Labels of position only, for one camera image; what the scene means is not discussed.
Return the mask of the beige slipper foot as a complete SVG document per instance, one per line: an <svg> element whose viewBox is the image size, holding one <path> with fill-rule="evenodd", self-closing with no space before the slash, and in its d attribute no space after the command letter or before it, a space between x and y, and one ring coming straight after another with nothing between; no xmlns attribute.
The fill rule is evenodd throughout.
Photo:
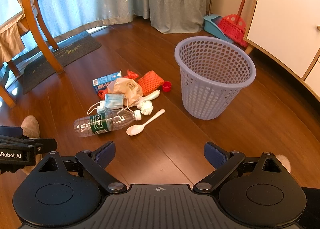
<svg viewBox="0 0 320 229"><path fill-rule="evenodd" d="M280 161L280 163L286 168L286 170L291 173L291 164L289 159L284 155L276 155L276 158Z"/></svg>
<svg viewBox="0 0 320 229"><path fill-rule="evenodd" d="M21 128L23 129L23 135L31 139L40 138L40 127L37 119L33 115L27 116L22 124ZM42 160L42 155L36 155L36 165ZM25 166L22 170L25 174L29 174L35 166Z"/></svg>

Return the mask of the purple plastic waste basket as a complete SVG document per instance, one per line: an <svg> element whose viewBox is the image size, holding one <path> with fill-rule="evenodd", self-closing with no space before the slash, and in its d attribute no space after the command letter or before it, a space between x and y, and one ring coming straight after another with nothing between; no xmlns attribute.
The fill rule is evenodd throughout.
<svg viewBox="0 0 320 229"><path fill-rule="evenodd" d="M243 50L214 37L180 41L175 60L180 68L183 106L202 120L221 115L256 76L255 65Z"/></svg>

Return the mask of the plastic bag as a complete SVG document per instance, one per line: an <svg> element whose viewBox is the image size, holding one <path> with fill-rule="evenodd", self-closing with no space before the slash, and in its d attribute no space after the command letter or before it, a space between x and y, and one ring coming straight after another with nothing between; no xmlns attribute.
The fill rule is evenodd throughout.
<svg viewBox="0 0 320 229"><path fill-rule="evenodd" d="M147 96L143 95L142 87L133 79L117 78L107 86L108 94L122 94L124 96L124 105L136 105L139 101L150 101L160 95L156 90Z"/></svg>

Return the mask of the red plastic wrapper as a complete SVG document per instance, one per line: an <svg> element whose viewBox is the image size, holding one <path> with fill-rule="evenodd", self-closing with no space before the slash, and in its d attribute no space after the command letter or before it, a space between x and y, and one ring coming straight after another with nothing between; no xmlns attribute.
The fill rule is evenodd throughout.
<svg viewBox="0 0 320 229"><path fill-rule="evenodd" d="M136 80L138 77L139 77L138 74L136 74L135 72L129 71L129 70L127 70L127 75L126 76L122 76L122 78L128 78L128 79L133 79L133 80ZM100 100L104 100L106 94L108 94L108 89L107 88L105 90L99 91L97 93L97 95L100 98Z"/></svg>

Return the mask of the clear plastic water bottle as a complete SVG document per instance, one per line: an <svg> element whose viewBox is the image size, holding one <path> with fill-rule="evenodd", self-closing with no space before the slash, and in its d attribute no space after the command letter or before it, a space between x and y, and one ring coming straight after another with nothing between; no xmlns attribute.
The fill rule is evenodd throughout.
<svg viewBox="0 0 320 229"><path fill-rule="evenodd" d="M141 118L140 110L112 110L78 118L74 122L74 129L79 137L89 137L120 130Z"/></svg>

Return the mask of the blue dustpan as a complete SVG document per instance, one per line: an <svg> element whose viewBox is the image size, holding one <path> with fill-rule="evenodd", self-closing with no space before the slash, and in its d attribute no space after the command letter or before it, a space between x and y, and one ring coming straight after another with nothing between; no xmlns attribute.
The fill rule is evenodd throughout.
<svg viewBox="0 0 320 229"><path fill-rule="evenodd" d="M218 27L218 24L222 20L222 17L216 14L210 14L204 16L204 30L216 38L225 40L230 42L231 44L234 43L231 39L229 39Z"/></svg>

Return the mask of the white plastic spoon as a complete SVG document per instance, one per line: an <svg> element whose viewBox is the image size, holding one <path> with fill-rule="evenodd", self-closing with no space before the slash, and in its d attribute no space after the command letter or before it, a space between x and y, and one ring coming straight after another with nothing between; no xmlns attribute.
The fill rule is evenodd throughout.
<svg viewBox="0 0 320 229"><path fill-rule="evenodd" d="M127 128L126 130L126 134L129 136L135 136L138 135L139 133L141 133L144 128L151 123L152 121L154 121L156 118L158 118L159 116L163 115L165 113L164 109L161 109L159 112L157 112L156 114L154 114L148 121L146 121L144 124L136 124L134 126L131 126L129 128Z"/></svg>

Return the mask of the dark door mat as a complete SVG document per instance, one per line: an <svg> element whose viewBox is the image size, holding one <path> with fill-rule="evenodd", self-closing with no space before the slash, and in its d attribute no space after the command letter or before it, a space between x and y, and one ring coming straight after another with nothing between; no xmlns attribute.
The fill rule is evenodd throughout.
<svg viewBox="0 0 320 229"><path fill-rule="evenodd" d="M53 55L60 65L65 67L100 47L101 44L88 31L83 31L61 42L59 49L54 51ZM55 74L55 70L50 63L44 56L40 56L24 69L23 94L27 94L53 74Z"/></svg>

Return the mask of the wooden chair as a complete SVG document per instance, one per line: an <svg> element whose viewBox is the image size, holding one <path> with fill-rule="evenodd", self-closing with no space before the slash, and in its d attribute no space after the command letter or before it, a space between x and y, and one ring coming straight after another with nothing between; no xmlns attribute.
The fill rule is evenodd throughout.
<svg viewBox="0 0 320 229"><path fill-rule="evenodd" d="M22 36L30 32L50 66L57 74L63 73L62 65L57 61L53 52L59 47L44 23L38 0L17 0L21 11L1 25L1 64L6 63L7 68L15 77L21 75L13 58L25 49Z"/></svg>

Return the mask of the beige slipper left foot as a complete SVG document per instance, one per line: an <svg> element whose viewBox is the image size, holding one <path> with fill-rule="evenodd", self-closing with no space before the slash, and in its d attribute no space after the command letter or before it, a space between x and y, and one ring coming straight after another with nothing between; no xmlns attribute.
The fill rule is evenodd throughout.
<svg viewBox="0 0 320 229"><path fill-rule="evenodd" d="M23 135L31 139L40 138L40 127L37 119L33 115L27 116L22 124L21 128L23 129ZM42 160L42 155L36 155L36 165ZM29 174L35 166L25 166L22 170L25 174Z"/></svg>

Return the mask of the blue face mask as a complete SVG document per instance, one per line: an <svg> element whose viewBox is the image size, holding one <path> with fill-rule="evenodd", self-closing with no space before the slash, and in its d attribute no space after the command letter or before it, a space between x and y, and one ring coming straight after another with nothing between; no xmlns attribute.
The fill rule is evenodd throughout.
<svg viewBox="0 0 320 229"><path fill-rule="evenodd" d="M112 110L123 109L127 103L124 94L106 94L105 99L93 104L87 111L87 115L92 114L95 110L97 114L107 113Z"/></svg>

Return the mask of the red bottle cap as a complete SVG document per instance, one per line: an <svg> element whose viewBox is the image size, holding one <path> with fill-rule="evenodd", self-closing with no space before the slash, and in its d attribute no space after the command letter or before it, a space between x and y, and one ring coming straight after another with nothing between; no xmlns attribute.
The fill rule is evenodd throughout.
<svg viewBox="0 0 320 229"><path fill-rule="evenodd" d="M171 91L171 87L172 87L171 82L165 81L163 83L163 85L162 85L162 90L163 90L163 92L170 92Z"/></svg>

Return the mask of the red broom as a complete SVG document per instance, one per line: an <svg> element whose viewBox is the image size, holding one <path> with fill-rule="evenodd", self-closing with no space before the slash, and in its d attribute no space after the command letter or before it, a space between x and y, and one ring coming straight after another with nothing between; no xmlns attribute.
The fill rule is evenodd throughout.
<svg viewBox="0 0 320 229"><path fill-rule="evenodd" d="M237 14L230 14L223 17L218 24L219 29L227 38L244 48L248 46L248 43L244 40L246 23L241 17L245 2L246 0L241 0Z"/></svg>

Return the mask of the blue milk carton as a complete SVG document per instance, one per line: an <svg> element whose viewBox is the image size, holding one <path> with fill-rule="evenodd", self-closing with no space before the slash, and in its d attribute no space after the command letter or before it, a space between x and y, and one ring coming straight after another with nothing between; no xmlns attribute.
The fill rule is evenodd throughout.
<svg viewBox="0 0 320 229"><path fill-rule="evenodd" d="M95 90L95 92L98 93L99 91L105 90L111 82L121 77L122 77L122 72L120 70L118 72L109 74L107 76L93 79L92 87Z"/></svg>

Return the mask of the white tissue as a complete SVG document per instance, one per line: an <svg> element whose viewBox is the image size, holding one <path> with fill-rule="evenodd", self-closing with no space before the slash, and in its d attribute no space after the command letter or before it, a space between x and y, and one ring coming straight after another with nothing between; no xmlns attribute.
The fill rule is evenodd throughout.
<svg viewBox="0 0 320 229"><path fill-rule="evenodd" d="M142 115L150 115L153 111L153 105L151 101L140 101L136 107L140 110Z"/></svg>

